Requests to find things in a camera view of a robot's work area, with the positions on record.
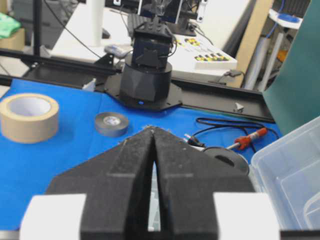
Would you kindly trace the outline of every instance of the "black tape roll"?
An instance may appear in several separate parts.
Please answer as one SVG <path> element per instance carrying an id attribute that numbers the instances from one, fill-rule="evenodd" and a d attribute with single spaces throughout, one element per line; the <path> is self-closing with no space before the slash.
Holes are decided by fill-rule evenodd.
<path id="1" fill-rule="evenodd" d="M 102 112 L 95 116 L 95 129 L 108 137 L 120 137 L 126 134 L 129 120 L 116 112 Z"/>

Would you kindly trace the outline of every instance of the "cardboard box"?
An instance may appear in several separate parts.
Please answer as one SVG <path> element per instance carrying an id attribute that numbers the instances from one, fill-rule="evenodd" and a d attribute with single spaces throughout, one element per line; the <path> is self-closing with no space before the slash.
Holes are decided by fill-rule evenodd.
<path id="1" fill-rule="evenodd" d="M 25 35 L 25 29 L 20 28 L 11 37 L 0 39 L 0 48 L 22 51 L 25 47 Z"/>
<path id="2" fill-rule="evenodd" d="M 0 13 L 7 14 L 8 5 L 7 0 L 0 0 Z"/>

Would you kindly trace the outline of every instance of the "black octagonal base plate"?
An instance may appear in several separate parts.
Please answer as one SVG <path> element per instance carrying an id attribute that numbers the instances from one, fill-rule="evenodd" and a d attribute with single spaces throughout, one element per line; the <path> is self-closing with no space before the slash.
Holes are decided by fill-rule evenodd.
<path id="1" fill-rule="evenodd" d="M 127 107 L 158 112 L 182 104 L 182 90 L 173 83 L 170 84 L 168 97 L 159 101 L 151 102 L 134 99 L 128 96 L 120 97 L 121 77 L 122 74 L 116 74 L 108 77 L 104 85 L 104 90 L 108 95 Z"/>

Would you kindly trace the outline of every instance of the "white wall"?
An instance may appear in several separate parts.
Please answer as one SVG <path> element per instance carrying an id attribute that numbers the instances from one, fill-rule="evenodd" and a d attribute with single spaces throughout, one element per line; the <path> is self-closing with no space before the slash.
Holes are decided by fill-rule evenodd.
<path id="1" fill-rule="evenodd" d="M 208 0 L 201 29 L 222 49 L 241 19 L 250 0 Z"/>

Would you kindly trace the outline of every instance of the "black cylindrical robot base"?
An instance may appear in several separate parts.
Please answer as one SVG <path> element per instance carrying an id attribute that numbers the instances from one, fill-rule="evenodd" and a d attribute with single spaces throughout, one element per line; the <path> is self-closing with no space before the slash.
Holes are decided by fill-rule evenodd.
<path id="1" fill-rule="evenodd" d="M 122 73 L 120 97 L 149 102 L 165 99 L 170 90 L 171 73 L 170 63 L 163 69 L 135 66 L 128 56 Z"/>

